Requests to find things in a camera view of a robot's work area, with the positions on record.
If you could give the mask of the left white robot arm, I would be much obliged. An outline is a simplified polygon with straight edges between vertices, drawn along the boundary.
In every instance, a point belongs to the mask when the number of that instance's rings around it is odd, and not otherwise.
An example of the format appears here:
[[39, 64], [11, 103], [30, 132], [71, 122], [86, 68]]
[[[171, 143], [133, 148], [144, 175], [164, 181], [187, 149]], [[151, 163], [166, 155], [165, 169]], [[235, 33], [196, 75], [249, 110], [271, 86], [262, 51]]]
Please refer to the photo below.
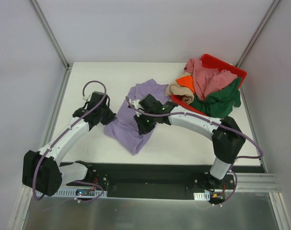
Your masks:
[[84, 161], [61, 165], [65, 155], [75, 143], [96, 125], [107, 125], [115, 119], [110, 109], [110, 98], [93, 92], [85, 104], [77, 109], [67, 127], [57, 137], [38, 151], [29, 150], [24, 155], [22, 183], [46, 196], [53, 196], [61, 186], [78, 181], [82, 186], [95, 183], [93, 166]]

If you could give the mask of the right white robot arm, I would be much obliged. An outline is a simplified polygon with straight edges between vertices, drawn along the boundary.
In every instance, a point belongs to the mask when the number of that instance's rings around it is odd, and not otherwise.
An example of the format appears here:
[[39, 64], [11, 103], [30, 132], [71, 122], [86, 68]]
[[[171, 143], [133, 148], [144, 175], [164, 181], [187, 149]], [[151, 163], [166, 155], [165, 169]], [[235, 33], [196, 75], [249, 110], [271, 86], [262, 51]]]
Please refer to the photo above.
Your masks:
[[141, 100], [127, 99], [127, 102], [136, 112], [134, 120], [139, 135], [150, 133], [157, 124], [166, 124], [191, 130], [212, 141], [215, 160], [208, 175], [198, 182], [210, 192], [224, 185], [224, 177], [246, 141], [233, 118], [227, 116], [220, 119], [201, 115], [172, 101], [161, 103], [151, 94]]

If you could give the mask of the purple t shirt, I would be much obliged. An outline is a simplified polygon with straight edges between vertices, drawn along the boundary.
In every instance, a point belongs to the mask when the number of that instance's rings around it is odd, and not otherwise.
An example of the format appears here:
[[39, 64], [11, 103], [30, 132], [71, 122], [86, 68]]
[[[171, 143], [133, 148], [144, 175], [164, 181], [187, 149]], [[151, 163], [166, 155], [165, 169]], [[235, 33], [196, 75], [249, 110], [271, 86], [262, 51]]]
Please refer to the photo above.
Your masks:
[[[154, 79], [150, 79], [132, 87], [127, 97], [131, 100], [136, 100], [151, 94], [164, 104], [170, 99], [169, 96], [165, 96], [167, 87], [167, 84], [158, 84]], [[136, 155], [149, 141], [153, 132], [139, 135], [134, 115], [136, 115], [135, 111], [130, 109], [128, 103], [124, 101], [116, 115], [116, 119], [105, 126], [104, 134], [116, 139], [131, 154]]]

